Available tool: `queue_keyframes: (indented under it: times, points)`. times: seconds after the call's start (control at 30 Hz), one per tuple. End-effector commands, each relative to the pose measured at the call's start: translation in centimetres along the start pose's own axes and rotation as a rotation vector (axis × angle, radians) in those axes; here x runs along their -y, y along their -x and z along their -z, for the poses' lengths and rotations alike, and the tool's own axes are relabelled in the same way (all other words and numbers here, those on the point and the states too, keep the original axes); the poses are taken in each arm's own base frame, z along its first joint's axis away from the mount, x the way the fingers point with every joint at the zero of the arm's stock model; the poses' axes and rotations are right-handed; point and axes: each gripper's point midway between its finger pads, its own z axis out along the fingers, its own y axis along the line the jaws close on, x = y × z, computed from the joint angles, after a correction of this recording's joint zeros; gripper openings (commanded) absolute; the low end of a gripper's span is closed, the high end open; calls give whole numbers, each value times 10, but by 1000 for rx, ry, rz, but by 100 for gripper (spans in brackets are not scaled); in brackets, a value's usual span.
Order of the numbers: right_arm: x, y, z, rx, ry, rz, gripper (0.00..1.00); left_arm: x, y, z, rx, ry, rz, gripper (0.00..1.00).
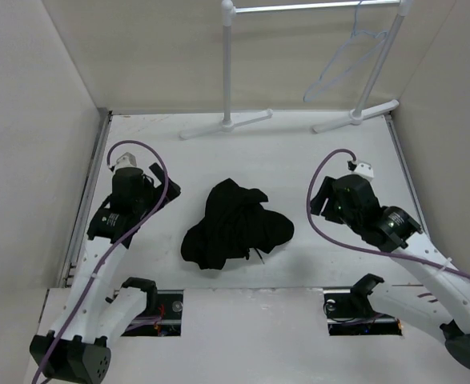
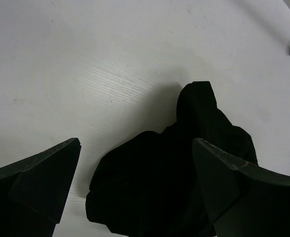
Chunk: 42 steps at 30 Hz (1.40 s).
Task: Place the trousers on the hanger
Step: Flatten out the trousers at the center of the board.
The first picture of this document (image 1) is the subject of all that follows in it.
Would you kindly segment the black trousers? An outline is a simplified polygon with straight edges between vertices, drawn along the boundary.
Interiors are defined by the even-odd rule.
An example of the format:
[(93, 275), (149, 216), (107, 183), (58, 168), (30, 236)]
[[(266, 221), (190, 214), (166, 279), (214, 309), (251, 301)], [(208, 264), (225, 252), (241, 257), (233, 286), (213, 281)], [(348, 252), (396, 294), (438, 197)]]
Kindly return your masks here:
[(250, 251), (271, 253), (290, 242), (294, 223), (263, 207), (268, 196), (227, 178), (207, 196), (204, 217), (185, 234), (180, 253), (201, 270), (221, 270), (230, 259), (248, 259)]

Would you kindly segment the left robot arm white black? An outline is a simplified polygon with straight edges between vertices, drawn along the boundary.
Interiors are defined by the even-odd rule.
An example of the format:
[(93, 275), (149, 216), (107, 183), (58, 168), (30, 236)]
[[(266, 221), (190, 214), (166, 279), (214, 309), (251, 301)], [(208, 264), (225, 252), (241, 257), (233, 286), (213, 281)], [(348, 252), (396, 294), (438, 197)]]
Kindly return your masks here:
[(155, 315), (155, 283), (128, 278), (111, 300), (110, 283), (135, 233), (181, 193), (162, 162), (145, 173), (127, 158), (112, 167), (111, 192), (93, 214), (85, 250), (62, 314), (46, 334), (36, 334), (30, 355), (41, 377), (68, 383), (100, 383), (106, 377), (111, 347), (135, 318)]

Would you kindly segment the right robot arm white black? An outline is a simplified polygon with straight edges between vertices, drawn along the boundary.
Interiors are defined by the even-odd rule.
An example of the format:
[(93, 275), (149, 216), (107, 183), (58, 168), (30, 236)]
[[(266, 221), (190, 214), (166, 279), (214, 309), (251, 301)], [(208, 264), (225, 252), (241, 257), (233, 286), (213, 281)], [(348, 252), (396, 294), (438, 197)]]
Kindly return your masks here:
[(309, 208), (313, 215), (350, 228), (373, 253), (392, 258), (425, 289), (414, 293), (366, 274), (350, 289), (351, 310), (362, 317), (390, 315), (422, 330), (470, 370), (470, 281), (420, 224), (398, 206), (380, 205), (371, 183), (357, 174), (326, 177)]

